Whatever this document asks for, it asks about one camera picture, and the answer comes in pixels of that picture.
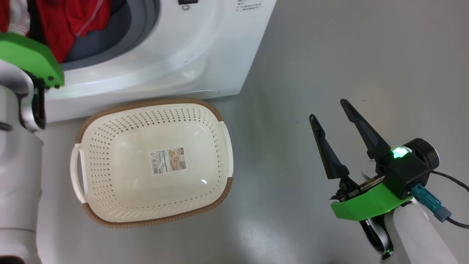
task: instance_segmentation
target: washing machine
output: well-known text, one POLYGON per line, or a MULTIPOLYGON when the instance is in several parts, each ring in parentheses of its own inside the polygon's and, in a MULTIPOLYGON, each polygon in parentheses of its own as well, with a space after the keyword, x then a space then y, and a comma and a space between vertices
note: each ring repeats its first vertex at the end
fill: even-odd
POLYGON ((48 122, 149 98, 241 91, 276 0, 115 0, 103 31, 79 37, 45 96, 48 122))

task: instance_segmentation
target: teal connector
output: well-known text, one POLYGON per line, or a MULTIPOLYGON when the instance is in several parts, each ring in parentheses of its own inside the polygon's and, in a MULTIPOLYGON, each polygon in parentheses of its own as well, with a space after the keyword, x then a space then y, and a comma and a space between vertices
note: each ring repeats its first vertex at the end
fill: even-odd
POLYGON ((446 207, 441 206, 438 200, 431 192, 429 192, 422 184, 417 184, 412 189, 412 196, 423 206, 428 208, 433 215, 441 222, 445 222, 447 217, 451 216, 451 212, 446 207))

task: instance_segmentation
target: white plastic basket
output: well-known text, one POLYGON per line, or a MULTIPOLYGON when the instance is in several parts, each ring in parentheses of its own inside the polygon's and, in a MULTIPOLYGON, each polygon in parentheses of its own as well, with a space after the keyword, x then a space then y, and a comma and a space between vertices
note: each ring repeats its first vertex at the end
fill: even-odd
POLYGON ((151 101, 90 117, 73 148, 70 174, 76 196, 99 224, 153 225, 219 205, 231 187, 233 151, 225 123, 208 103, 151 101))

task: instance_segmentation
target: floor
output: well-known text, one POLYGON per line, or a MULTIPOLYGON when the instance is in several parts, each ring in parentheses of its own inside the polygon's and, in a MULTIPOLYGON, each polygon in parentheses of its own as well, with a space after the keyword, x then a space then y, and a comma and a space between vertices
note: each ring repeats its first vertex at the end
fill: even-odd
MULTIPOLYGON (((439 170, 469 182, 469 4, 427 0, 278 0, 240 95, 209 100, 234 147, 234 182, 216 209, 151 227, 108 229, 76 199, 69 157, 84 119, 49 124, 38 250, 45 264, 378 263, 358 223, 336 219, 308 123, 316 114, 351 177, 367 156, 339 99, 391 146, 421 137, 439 170)), ((469 199, 431 176, 428 188, 469 222, 469 199)), ((431 221, 460 263, 469 233, 431 221)))

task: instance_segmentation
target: green plastic part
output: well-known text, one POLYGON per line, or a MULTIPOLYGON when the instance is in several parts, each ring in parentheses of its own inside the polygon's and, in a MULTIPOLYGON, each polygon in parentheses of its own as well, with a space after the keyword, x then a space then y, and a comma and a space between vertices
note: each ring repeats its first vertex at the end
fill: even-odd
POLYGON ((27 37, 16 33, 0 34, 0 60, 44 79, 46 86, 65 85, 63 69, 51 50, 27 37))
POLYGON ((337 218, 362 221, 386 214, 410 199, 412 196, 400 200, 384 183, 380 183, 348 201, 331 203, 331 208, 337 218))

